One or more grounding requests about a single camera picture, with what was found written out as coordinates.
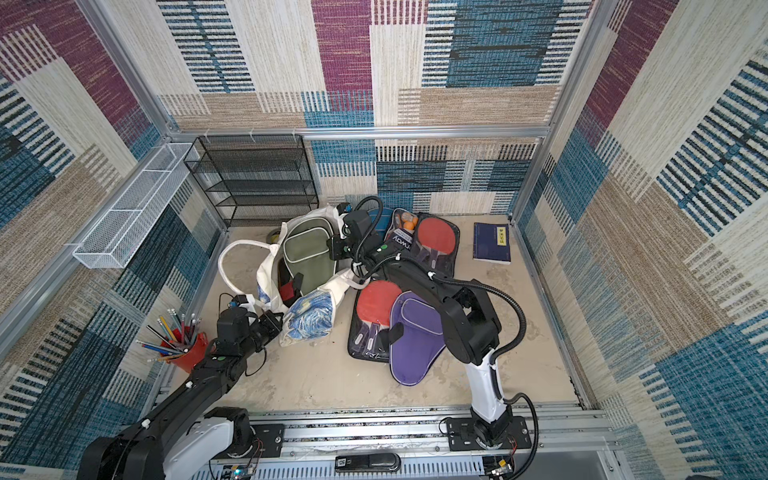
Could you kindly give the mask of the purple paddle case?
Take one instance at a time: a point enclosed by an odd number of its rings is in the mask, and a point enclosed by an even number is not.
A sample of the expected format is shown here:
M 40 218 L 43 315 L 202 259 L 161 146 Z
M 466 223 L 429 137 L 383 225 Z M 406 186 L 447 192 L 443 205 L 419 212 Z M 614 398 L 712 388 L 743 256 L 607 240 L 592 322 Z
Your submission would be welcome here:
M 401 385 L 420 383 L 445 348 L 440 313 L 413 292 L 403 292 L 390 312 L 389 365 Z

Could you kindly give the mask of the olive green paddle case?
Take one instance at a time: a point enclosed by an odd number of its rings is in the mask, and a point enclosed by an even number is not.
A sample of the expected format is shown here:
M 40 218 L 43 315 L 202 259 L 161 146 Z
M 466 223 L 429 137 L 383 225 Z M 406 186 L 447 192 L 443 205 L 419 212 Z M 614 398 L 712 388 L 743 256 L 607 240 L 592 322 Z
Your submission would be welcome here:
M 278 260 L 279 293 L 287 307 L 336 273 L 336 261 L 330 258 L 327 247 L 333 235 L 331 222 L 323 217 L 303 219 L 289 230 Z

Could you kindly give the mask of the red paddle mesh case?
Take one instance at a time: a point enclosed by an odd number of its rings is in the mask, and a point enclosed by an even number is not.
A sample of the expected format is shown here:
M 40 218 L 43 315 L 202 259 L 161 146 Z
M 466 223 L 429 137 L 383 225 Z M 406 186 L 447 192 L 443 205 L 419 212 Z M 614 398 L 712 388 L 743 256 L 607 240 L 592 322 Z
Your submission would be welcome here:
M 453 277 L 460 230 L 453 223 L 434 216 L 422 216 L 415 230 L 411 253 L 430 270 Z

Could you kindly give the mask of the clear ping pong set case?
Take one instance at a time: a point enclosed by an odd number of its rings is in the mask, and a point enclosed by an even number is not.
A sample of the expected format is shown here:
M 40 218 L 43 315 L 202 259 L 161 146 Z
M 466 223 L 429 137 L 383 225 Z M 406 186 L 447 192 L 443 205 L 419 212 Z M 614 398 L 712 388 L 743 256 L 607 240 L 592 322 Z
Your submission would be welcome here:
M 416 214 L 403 208 L 396 208 L 385 235 L 385 243 L 409 250 L 418 222 L 419 217 Z

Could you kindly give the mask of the canvas tote bag starry print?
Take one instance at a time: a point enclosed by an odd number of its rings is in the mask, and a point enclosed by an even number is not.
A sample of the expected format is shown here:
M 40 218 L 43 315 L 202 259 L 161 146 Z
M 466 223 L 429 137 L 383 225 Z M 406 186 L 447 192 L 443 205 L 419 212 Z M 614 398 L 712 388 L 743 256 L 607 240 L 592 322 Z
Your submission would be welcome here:
M 229 289 L 245 297 L 246 309 L 282 316 L 283 347 L 328 336 L 337 310 L 350 289 L 362 290 L 348 260 L 332 258 L 329 241 L 342 233 L 343 215 L 330 205 L 284 222 L 273 243 L 237 240 L 217 259 L 219 275 Z M 257 269 L 257 289 L 237 287 L 224 268 L 226 255 L 238 246 L 263 249 L 267 256 Z

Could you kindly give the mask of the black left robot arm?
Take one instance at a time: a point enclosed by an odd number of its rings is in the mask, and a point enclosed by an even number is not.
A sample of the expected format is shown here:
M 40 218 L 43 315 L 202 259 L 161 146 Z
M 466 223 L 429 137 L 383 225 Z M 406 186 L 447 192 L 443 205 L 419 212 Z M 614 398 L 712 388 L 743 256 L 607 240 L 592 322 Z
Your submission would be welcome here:
M 256 434 L 243 408 L 214 407 L 244 375 L 248 358 L 279 336 L 283 315 L 223 310 L 218 337 L 189 377 L 143 419 L 84 451 L 79 479 L 188 479 L 219 454 L 251 457 Z

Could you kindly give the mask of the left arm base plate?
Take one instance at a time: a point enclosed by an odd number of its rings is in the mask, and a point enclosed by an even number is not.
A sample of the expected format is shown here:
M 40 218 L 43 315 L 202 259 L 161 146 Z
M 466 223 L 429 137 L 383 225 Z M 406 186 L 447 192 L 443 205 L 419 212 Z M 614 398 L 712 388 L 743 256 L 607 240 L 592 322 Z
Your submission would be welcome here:
M 256 458 L 277 458 L 281 455 L 284 424 L 252 424 L 250 430 L 250 433 L 246 433 L 242 428 L 236 427 L 232 443 L 213 459 L 247 462 Z

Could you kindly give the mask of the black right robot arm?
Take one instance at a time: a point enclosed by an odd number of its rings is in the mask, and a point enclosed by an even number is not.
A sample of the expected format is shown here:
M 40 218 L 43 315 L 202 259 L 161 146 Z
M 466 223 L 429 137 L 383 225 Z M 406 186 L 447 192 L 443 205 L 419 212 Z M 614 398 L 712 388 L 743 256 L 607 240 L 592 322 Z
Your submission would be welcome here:
M 478 445 L 495 448 L 504 442 L 512 420 L 512 399 L 503 395 L 496 368 L 498 357 L 525 338 L 527 319 L 520 305 L 505 292 L 477 280 L 457 280 L 435 269 L 437 258 L 454 253 L 457 235 L 447 221 L 428 216 L 416 225 L 416 243 L 427 254 L 415 256 L 400 247 L 387 247 L 374 238 L 375 221 L 365 210 L 342 216 L 341 233 L 329 241 L 333 259 L 349 258 L 365 269 L 361 282 L 379 272 L 407 292 L 416 294 L 439 315 L 443 341 L 449 352 L 466 365 L 472 394 L 471 416 Z M 518 318 L 518 332 L 501 345 L 501 321 L 489 298 L 506 301 Z

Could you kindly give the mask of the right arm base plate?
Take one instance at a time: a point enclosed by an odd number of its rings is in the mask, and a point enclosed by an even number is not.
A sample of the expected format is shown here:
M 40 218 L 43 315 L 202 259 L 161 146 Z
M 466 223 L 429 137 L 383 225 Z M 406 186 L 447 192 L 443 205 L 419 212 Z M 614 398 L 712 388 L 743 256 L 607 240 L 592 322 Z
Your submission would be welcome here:
M 474 429 L 474 422 L 471 418 L 445 417 L 438 429 L 444 435 L 449 444 L 449 450 L 470 451 L 470 450 L 513 450 L 513 449 L 531 449 L 533 441 L 531 434 L 533 430 L 526 423 L 522 416 L 513 416 L 506 433 L 502 435 L 501 441 L 496 445 L 485 445 L 478 441 Z

